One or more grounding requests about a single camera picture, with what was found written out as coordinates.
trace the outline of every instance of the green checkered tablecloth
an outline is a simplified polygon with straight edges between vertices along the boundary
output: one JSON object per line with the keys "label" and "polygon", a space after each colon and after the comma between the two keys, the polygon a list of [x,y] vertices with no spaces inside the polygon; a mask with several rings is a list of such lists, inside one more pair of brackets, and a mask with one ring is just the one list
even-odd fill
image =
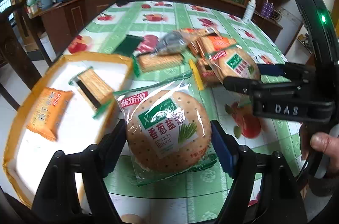
{"label": "green checkered tablecloth", "polygon": [[[87,37],[87,51],[112,53],[130,35],[155,35],[180,28],[214,26],[219,32],[235,38],[257,63],[284,63],[286,58],[274,43],[254,23],[245,24],[240,18],[217,10],[190,4],[138,1],[125,6],[110,6],[96,17],[79,35]],[[183,53],[180,66],[142,73],[133,80],[131,88],[152,85],[170,76],[189,70],[188,59],[195,59],[189,51]],[[282,82],[284,78],[262,76],[262,81]],[[217,119],[226,133],[234,135],[236,126],[225,104],[239,101],[236,94],[222,86],[200,92],[210,119]],[[261,119],[261,132],[255,139],[243,135],[237,141],[255,152],[271,154],[280,150],[292,172],[297,175],[304,163],[301,161],[299,123]],[[105,179],[105,184],[120,215],[136,214],[147,224],[194,223],[216,218],[233,180],[223,172],[219,162],[212,168],[195,173],[185,173],[164,181],[138,187],[128,146],[123,149],[115,170]],[[252,200],[260,190],[261,175],[256,175]]]}

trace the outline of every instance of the tiled floor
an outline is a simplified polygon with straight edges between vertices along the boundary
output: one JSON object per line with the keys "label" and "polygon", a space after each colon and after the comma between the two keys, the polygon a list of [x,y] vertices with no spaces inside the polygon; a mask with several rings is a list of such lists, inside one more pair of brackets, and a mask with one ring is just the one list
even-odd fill
{"label": "tiled floor", "polygon": [[[47,40],[43,41],[43,45],[46,52],[53,61],[55,59],[55,52]],[[43,75],[48,65],[45,61],[34,61],[33,62],[41,75]],[[0,82],[6,88],[6,90],[16,99],[19,104],[22,104],[27,95],[29,94],[29,88],[23,83],[18,77],[10,65],[5,65],[0,68]],[[9,105],[9,103],[0,95],[0,161],[3,161],[3,151],[8,137],[8,132],[11,128],[12,121],[16,115],[16,111]],[[9,183],[2,167],[0,170],[0,185],[4,192],[17,197],[11,184]]]}

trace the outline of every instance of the purple bottle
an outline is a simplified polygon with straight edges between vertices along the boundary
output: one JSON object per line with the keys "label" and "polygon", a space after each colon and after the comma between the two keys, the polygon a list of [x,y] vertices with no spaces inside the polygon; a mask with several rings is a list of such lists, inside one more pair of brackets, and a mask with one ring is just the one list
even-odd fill
{"label": "purple bottle", "polygon": [[267,9],[267,12],[266,12],[266,18],[270,18],[271,16],[272,16],[272,13],[273,13],[273,11],[274,11],[274,5],[273,5],[273,3],[270,3],[269,5],[268,5],[268,9]]}
{"label": "purple bottle", "polygon": [[261,15],[262,16],[266,16],[266,12],[268,10],[268,6],[269,6],[269,2],[268,0],[265,1],[264,5],[262,6],[262,9],[261,9]]}

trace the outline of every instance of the white bottle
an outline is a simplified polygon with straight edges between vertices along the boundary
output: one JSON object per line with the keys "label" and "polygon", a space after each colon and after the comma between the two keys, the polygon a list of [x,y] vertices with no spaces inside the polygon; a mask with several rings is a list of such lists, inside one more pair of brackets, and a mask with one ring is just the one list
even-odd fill
{"label": "white bottle", "polygon": [[255,11],[255,7],[256,7],[255,0],[249,1],[247,8],[246,8],[246,11],[245,11],[245,14],[244,14],[244,17],[242,18],[242,21],[244,23],[248,24],[248,23],[251,22],[254,11]]}

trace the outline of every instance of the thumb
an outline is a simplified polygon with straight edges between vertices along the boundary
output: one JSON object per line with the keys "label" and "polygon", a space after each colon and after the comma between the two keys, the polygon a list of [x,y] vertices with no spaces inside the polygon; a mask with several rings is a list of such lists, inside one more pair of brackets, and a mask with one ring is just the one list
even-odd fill
{"label": "thumb", "polygon": [[331,158],[330,168],[339,170],[339,139],[334,138],[326,133],[318,132],[311,138],[311,147],[319,152],[324,153]]}

